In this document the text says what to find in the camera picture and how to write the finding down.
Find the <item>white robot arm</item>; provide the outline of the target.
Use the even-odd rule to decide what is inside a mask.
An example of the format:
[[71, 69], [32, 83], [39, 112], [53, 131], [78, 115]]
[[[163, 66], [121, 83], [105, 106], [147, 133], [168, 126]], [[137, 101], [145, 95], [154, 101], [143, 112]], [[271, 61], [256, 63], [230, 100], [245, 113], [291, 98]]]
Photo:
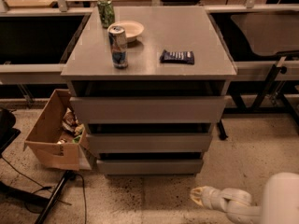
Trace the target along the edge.
[[251, 195], [241, 189], [203, 186], [192, 189], [190, 197], [205, 209], [223, 212], [234, 224], [299, 224], [299, 174], [271, 176], [261, 206], [253, 206]]

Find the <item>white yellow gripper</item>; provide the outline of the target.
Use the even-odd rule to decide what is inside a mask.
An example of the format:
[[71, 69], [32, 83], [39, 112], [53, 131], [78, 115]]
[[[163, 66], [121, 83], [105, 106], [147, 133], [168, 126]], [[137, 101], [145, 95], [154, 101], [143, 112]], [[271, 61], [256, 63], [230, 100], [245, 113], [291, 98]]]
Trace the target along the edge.
[[215, 189], [210, 186], [198, 187], [191, 190], [191, 199], [201, 207], [226, 213], [230, 203], [238, 206], [250, 206], [251, 195], [241, 189], [226, 188]]

